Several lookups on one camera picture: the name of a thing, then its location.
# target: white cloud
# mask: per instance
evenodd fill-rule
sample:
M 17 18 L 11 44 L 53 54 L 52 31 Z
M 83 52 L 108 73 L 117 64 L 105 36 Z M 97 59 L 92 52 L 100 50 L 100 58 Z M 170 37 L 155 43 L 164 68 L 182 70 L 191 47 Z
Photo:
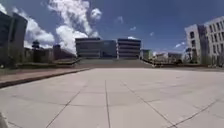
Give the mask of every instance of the white cloud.
M 150 36 L 154 36 L 154 35 L 155 35 L 155 33 L 154 33 L 154 32 L 151 32 L 151 33 L 150 33 Z
M 3 12 L 4 14 L 7 14 L 5 7 L 1 3 L 0 3 L 0 11 Z
M 68 25 L 59 26 L 56 33 L 61 41 L 61 47 L 74 54 L 76 54 L 75 38 L 88 37 L 85 33 L 76 31 Z
M 79 24 L 87 35 L 92 36 L 95 30 L 92 29 L 87 19 L 89 4 L 84 0 L 49 0 L 48 9 L 56 11 L 67 26 L 75 27 Z
M 25 40 L 25 41 L 24 41 L 24 47 L 25 47 L 25 48 L 32 49 L 32 44 Z
M 137 28 L 134 26 L 132 28 L 130 28 L 131 31 L 135 31 Z
M 100 20 L 102 17 L 102 14 L 103 13 L 98 8 L 95 8 L 92 10 L 90 17 L 94 20 Z
M 21 16 L 27 19 L 28 24 L 27 24 L 27 35 L 33 39 L 33 40 L 38 40 L 44 43 L 54 43 L 55 39 L 52 33 L 46 32 L 44 29 L 42 29 L 39 24 L 32 18 L 30 18 L 26 12 L 24 11 L 19 11 L 17 8 L 13 8 L 14 12 L 17 12 Z
M 135 38 L 133 36 L 129 36 L 128 39 L 137 39 L 137 38 Z
M 186 43 L 185 42 L 181 42 L 179 44 L 176 44 L 174 48 L 179 48 L 179 47 L 182 47 L 184 46 Z
M 124 18 L 122 16 L 118 16 L 115 21 L 118 22 L 118 23 L 123 24 L 124 23 Z

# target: building facade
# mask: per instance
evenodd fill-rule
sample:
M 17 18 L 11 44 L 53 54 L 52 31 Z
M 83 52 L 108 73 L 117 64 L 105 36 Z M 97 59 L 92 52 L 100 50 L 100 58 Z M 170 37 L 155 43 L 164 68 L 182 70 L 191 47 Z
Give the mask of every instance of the building facade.
M 77 38 L 77 56 L 81 58 L 100 58 L 102 41 L 100 38 Z
M 118 39 L 117 58 L 118 59 L 138 59 L 140 57 L 141 40 Z
M 200 64 L 224 64 L 224 16 L 203 25 L 192 25 L 185 29 L 192 59 Z
M 7 63 L 9 59 L 22 62 L 24 56 L 24 36 L 27 20 L 13 13 L 8 16 L 0 12 L 0 60 Z

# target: modern building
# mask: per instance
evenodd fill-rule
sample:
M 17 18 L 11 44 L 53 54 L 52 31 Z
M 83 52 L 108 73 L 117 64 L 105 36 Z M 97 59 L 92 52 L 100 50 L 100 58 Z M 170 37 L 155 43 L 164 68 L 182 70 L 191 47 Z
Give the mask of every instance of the modern building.
M 7 63 L 23 61 L 24 36 L 27 20 L 13 13 L 12 16 L 0 12 L 0 61 Z
M 140 57 L 141 40 L 118 39 L 117 58 L 118 59 L 138 59 Z
M 54 60 L 76 58 L 74 54 L 62 49 L 60 45 L 53 46 L 53 56 Z
M 81 58 L 100 58 L 102 40 L 100 38 L 76 38 L 77 56 Z
M 101 58 L 117 58 L 117 46 L 114 40 L 103 40 Z
M 200 64 L 224 63 L 224 16 L 185 28 L 192 59 Z
M 149 61 L 153 59 L 152 50 L 141 49 L 140 57 L 142 60 Z

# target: sky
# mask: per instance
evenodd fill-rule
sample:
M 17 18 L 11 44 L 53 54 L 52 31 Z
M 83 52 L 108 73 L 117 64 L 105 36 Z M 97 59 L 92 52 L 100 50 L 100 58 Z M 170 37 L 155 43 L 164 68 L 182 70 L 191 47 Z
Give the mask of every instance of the sky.
M 75 53 L 75 38 L 142 40 L 142 48 L 182 52 L 184 28 L 224 16 L 223 0 L 0 0 L 0 11 L 28 20 L 24 45 L 60 44 Z

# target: pavement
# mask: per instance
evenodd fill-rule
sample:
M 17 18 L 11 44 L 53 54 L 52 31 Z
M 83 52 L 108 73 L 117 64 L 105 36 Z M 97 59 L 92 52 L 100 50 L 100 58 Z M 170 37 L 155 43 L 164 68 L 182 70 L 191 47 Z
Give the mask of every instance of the pavement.
M 10 128 L 223 128 L 224 73 L 92 69 L 0 90 Z
M 76 73 L 79 71 L 89 70 L 88 68 L 81 69 L 40 69 L 40 70 L 15 70 L 10 74 L 0 75 L 0 88 L 13 86 L 17 84 L 27 83 L 31 81 L 46 79 L 50 77 Z

